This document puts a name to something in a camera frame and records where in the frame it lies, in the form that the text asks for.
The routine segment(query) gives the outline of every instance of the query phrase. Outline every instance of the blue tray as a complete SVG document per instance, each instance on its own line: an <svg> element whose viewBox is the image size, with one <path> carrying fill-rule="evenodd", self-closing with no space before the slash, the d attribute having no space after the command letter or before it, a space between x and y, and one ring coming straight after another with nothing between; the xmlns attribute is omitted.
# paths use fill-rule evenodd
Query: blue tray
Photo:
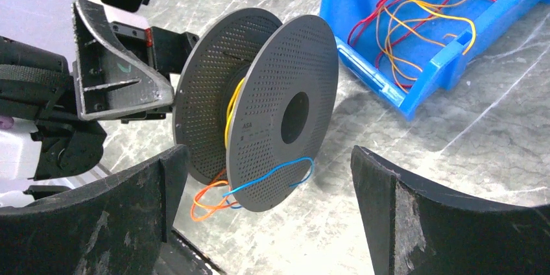
<svg viewBox="0 0 550 275"><path fill-rule="evenodd" d="M378 1L322 0L320 16L329 23L334 32L340 58L344 64L380 97L395 106L407 120L414 118L418 105L436 89L453 88L464 73L466 64L487 49L536 3L549 2L549 0L497 0L493 3L489 0L468 0L461 6L446 8L446 14L470 18L475 23L477 39L472 49L462 55L472 38L469 24L463 21L437 19L422 25L418 29L420 34L442 42L446 46L433 45L411 35L394 47L396 56L412 61L423 69L420 73L405 64L398 65L404 73L418 77L409 92L405 93L395 85L387 57L384 56L381 59L379 70L374 67L374 60L380 52L374 38L374 22L363 32L355 47L347 44L348 35L353 26L371 14ZM427 12L420 10L414 4L403 7L398 15L401 20L427 16ZM385 15L380 21L379 35L382 42L387 34L388 20L389 17ZM398 29L392 35L392 37L395 36L393 40L403 36L404 32L406 30L403 27ZM447 33L457 37L444 38Z"/></svg>

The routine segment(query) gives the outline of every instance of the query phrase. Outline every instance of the marble table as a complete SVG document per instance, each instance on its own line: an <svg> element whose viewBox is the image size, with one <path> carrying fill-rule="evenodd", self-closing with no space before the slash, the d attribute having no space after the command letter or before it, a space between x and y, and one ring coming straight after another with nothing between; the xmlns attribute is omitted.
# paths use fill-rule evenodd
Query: marble table
<svg viewBox="0 0 550 275"><path fill-rule="evenodd" d="M319 4L154 0L143 15L159 27L202 34L238 8L266 8L284 22L318 14ZM175 227L229 274L371 274L350 174L354 145L478 197L524 206L548 203L549 18L550 6L536 6L469 65L454 90L436 92L409 123L341 66L332 122L306 185L272 211L219 211L195 223L189 208L203 185L190 178ZM173 145L171 117L103 126L109 136L102 164L112 171ZM206 201L217 201L211 195Z"/></svg>

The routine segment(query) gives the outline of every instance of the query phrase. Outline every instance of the blue cable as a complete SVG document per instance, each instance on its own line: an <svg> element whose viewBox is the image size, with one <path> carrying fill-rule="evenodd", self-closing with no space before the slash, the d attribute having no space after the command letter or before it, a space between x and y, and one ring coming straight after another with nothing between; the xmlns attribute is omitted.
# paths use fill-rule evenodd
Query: blue cable
<svg viewBox="0 0 550 275"><path fill-rule="evenodd" d="M282 163L281 165L278 165L277 167L271 169L271 171L269 171L267 174L265 174L265 175L262 176L261 178L252 180L252 181L250 181L250 182L248 182L248 183L245 183L245 184L243 184L243 185L241 185L241 186L239 186L239 187L237 187L237 188L235 188L235 189L233 189L233 190L231 190L231 191L229 191L229 192L223 194L222 196L223 196L223 197L226 197L226 196L232 195L232 194L234 194L234 193L236 193L236 192L238 192L238 191L240 191L240 190L242 190L242 189L244 189L244 188L246 188L246 187L249 187L249 186L251 186L251 185L253 185L253 184L256 184L256 183L258 183L258 182L264 181L267 177L269 177L270 175L272 175L273 173L275 173L275 171L277 171L277 170L279 170L279 169L281 169L281 168L283 168L283 167L289 166L289 165L294 165L295 163L299 163L299 162L304 161L304 160L308 160L308 161L310 162L311 168L310 168L310 170L309 170L308 175L307 175L302 181L293 183L293 184L291 184L291 185L289 186L289 187L296 187L296 186L298 186L298 185L304 183L305 181L307 181L307 179L309 179L309 177L313 174L313 169L315 168L315 162L314 162L313 159L311 159L310 157L302 157L302 158L298 158L297 160L289 161L289 162L287 162L287 163ZM242 208L242 206L231 206L231 208L232 208L232 209L239 209L239 208Z"/></svg>

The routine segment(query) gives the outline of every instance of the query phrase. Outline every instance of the cable spool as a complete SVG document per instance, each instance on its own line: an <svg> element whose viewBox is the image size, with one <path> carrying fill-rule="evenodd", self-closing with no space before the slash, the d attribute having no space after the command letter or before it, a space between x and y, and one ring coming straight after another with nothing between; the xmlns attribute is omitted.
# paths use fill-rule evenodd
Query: cable spool
<svg viewBox="0 0 550 275"><path fill-rule="evenodd" d="M226 169L218 179L239 188L242 207L278 205L319 152L338 72L334 35L318 16L282 25L246 8L220 19L190 54L175 98L174 140L189 147L189 174L208 185Z"/></svg>

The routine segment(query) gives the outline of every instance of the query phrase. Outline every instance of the purple object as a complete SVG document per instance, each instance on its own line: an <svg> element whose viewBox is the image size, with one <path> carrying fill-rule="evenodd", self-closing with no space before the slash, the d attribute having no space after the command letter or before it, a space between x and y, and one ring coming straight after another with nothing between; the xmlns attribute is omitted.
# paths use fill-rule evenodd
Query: purple object
<svg viewBox="0 0 550 275"><path fill-rule="evenodd" d="M13 117L0 115L0 129L10 129L14 126L14 123L15 121Z"/></svg>

